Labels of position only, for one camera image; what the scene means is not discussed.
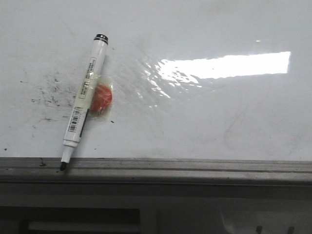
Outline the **white whiteboard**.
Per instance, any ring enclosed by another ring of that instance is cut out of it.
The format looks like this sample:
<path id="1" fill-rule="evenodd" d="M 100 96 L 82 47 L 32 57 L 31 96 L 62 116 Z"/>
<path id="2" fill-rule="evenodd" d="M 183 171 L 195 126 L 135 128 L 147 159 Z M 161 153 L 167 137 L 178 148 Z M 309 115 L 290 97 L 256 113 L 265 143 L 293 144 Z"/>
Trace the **white whiteboard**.
<path id="1" fill-rule="evenodd" d="M 309 0 L 1 1 L 2 157 L 61 157 L 98 33 L 113 100 L 76 157 L 311 160 Z"/>

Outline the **grey aluminium whiteboard frame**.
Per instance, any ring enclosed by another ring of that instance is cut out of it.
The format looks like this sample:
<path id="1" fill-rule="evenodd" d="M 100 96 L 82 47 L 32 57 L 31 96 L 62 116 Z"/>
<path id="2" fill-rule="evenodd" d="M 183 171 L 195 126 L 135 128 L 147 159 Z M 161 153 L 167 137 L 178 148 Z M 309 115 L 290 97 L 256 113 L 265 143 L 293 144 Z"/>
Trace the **grey aluminium whiteboard frame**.
<path id="1" fill-rule="evenodd" d="M 310 186 L 308 161 L 4 157 L 2 182 Z"/>

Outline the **grey table base panel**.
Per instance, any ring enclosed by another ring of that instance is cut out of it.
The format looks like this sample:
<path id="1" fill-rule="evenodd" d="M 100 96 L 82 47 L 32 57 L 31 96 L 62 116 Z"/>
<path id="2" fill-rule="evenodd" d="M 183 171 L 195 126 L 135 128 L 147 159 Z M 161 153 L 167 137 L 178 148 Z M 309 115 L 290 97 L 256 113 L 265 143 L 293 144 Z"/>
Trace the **grey table base panel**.
<path id="1" fill-rule="evenodd" d="M 0 186 L 3 234 L 309 234 L 310 186 Z"/>

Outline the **white whiteboard marker pen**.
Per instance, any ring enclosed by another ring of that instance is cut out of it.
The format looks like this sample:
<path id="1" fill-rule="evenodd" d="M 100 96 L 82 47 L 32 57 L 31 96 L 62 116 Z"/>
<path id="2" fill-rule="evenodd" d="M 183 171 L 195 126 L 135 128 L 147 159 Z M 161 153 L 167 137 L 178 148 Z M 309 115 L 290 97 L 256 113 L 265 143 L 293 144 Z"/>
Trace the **white whiteboard marker pen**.
<path id="1" fill-rule="evenodd" d="M 64 171 L 70 162 L 71 156 L 77 148 L 84 125 L 92 105 L 98 78 L 100 77 L 106 50 L 108 37 L 97 34 L 93 40 L 91 55 L 80 88 L 77 91 L 73 104 L 70 120 L 63 138 L 63 154 L 60 161 L 60 170 Z"/>

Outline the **red round magnet taped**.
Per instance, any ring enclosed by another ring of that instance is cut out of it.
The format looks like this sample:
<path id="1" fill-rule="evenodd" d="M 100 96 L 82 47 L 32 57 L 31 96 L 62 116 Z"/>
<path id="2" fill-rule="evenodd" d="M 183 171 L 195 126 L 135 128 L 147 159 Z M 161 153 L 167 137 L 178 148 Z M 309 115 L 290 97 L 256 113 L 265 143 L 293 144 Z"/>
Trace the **red round magnet taped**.
<path id="1" fill-rule="evenodd" d="M 113 84 L 108 78 L 100 78 L 97 82 L 94 97 L 90 107 L 91 119 L 104 120 L 113 106 Z"/>

